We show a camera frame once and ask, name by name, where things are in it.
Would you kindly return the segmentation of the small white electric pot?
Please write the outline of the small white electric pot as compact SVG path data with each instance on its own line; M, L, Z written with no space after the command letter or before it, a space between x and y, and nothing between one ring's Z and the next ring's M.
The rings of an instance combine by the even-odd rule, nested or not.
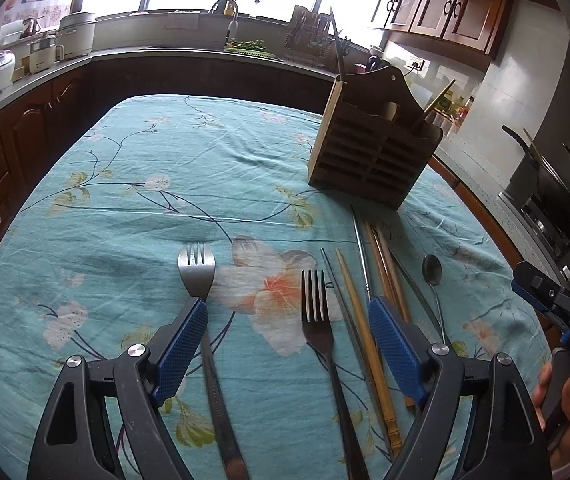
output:
M30 44L29 72L37 74L48 70L64 59L64 46L54 36L44 36Z

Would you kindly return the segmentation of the dark wooden chopstick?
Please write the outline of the dark wooden chopstick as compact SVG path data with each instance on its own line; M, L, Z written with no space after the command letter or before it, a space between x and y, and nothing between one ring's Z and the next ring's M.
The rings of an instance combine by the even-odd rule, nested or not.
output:
M334 30L334 46L336 51L338 77L340 81L344 81L344 77L346 76L346 68L344 67L340 33L337 27L334 10L332 10L332 7L330 7L329 10L330 21L332 22L332 29Z

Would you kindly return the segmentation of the large white cooker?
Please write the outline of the large white cooker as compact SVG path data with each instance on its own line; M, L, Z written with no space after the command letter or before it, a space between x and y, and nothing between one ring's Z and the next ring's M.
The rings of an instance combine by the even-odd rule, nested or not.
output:
M61 19L56 44L64 50L64 59L72 60L93 50L96 18L93 12L70 13Z

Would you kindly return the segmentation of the light wooden chopstick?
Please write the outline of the light wooden chopstick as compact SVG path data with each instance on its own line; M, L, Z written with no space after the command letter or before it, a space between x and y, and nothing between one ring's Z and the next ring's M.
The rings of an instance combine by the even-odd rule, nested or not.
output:
M453 84L456 83L455 79L452 79L424 108L422 114L413 122L411 126L411 131L417 131L417 129L425 122L427 116L436 108L439 101L445 97L445 95L451 90Z

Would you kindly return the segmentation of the dark metal chopstick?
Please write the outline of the dark metal chopstick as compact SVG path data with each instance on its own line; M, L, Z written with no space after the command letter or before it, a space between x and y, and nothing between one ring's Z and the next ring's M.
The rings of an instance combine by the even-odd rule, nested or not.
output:
M372 404L372 410L374 411L374 414L378 422L378 426L380 427L381 430L381 439L385 442L386 456L388 457L388 460L391 460L392 447L387 432L384 412L382 411L382 407L380 404L380 397L377 385L376 382L374 382L372 371L370 370L370 364L368 364L368 361L366 359L366 354L364 352L364 347L361 341L360 333L356 328L352 313L348 308L346 300L344 299L336 274L334 270L332 270L332 264L330 263L327 252L324 248L321 249L321 256L325 265L325 270L327 271L330 278L330 284L332 285L332 289L334 290L335 295L337 297L339 309L341 311L344 322L346 323L347 332L349 335L351 346L353 348L353 352L355 354L356 359L358 360L358 366L360 367L363 380L367 387L368 393L370 394L370 404Z

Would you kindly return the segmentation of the wooden utensil holder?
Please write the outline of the wooden utensil holder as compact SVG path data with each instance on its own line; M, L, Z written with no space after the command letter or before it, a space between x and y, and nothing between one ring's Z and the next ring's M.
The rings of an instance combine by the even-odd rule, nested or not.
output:
M394 66L339 76L308 162L308 183L398 209L443 136Z

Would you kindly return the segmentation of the black wok with lid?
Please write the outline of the black wok with lid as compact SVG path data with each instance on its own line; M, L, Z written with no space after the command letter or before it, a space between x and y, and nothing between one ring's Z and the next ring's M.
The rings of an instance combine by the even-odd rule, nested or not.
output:
M502 125L507 133L524 151L530 165L536 171L536 192L542 211L558 231L570 240L570 184L557 173L550 162L540 153L534 143L526 141L509 126ZM564 144L570 155L570 148Z

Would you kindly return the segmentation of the dark metal fork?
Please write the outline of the dark metal fork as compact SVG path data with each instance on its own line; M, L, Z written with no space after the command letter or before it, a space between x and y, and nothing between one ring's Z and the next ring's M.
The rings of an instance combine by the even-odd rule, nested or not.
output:
M300 312L302 332L306 337L306 342L324 359L328 370L332 394L336 402L343 458L348 478L368 479L370 476L358 444L358 437L334 360L334 336L332 336L332 326L330 326L323 271L303 270L301 272Z

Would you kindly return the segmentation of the chrome sink faucet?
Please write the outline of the chrome sink faucet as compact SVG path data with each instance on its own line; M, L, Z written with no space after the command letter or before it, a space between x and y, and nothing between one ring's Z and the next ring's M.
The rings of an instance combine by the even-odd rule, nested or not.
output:
M238 3L236 0L216 0L212 4L210 13L219 13L223 18L227 19L227 29L224 44L228 46L231 41L236 39L238 32Z

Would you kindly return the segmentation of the wooden knife rack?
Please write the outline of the wooden knife rack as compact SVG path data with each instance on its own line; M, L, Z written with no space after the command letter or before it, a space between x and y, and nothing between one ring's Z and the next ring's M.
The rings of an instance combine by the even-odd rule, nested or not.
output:
M299 63L323 66L326 52L332 44L332 21L326 13L309 11L296 4L287 25L284 41L285 58Z

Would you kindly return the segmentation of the silver metal chopstick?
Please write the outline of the silver metal chopstick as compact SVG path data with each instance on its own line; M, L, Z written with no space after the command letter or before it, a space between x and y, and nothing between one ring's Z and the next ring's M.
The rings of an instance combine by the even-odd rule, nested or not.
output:
M368 270L365 244L361 233L360 222L358 222L358 214L356 213L356 210L353 207L353 205L350 205L350 208L353 218L354 235L356 239L356 244L358 245L358 258L360 258L360 265L363 274L366 304L370 304L373 298L373 294L372 294L372 283L370 282L370 270Z

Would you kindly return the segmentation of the bamboo chopstick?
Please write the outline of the bamboo chopstick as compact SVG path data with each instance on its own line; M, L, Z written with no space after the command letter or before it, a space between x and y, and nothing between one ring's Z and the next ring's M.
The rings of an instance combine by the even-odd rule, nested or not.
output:
M335 253L344 284L347 286L351 300L356 326L358 326L358 334L361 336L367 369L370 372L370 377L374 385L375 399L378 408L380 408L382 420L384 421L384 429L390 444L391 454L393 457L396 457L400 454L403 443L398 421L396 420L396 409L394 408L390 396L385 372L382 368L381 360L379 359L374 338L370 332L370 326L367 322L361 298L356 291L346 260L344 260L342 252L340 252L339 249L336 249Z

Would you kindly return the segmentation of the small metal spoon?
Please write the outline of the small metal spoon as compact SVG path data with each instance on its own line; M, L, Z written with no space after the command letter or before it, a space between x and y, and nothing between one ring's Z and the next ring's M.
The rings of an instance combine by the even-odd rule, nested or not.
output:
M436 304L441 338L449 346L451 341L446 332L442 304L437 292L437 287L442 279L442 264L436 255L428 254L422 259L422 277L434 294L434 303Z

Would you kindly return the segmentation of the teal floral tablecloth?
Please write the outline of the teal floral tablecloth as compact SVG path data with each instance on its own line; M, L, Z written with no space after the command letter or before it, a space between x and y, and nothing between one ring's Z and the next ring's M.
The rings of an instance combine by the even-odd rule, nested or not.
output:
M454 351L512 356L533 385L550 356L533 310L490 236L425 170L398 210L311 188L321 119L204 96L139 96L110 110L56 162L0 241L0 468L22 479L42 411L68 356L114 358L171 322L187 297L178 251L207 244L215 366L255 479L346 474L332 389L300 324L303 270L335 250L363 283L350 205L378 226L412 284L412 320L441 338L422 259Z

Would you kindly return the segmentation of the silver fork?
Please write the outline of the silver fork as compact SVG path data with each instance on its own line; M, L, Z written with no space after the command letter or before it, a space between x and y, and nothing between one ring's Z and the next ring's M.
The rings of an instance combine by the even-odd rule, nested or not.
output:
M189 296L206 302L215 276L215 258L211 249L202 243L182 247L178 252L178 272ZM212 427L226 478L248 480L249 471L227 413L207 330L204 331L200 347Z

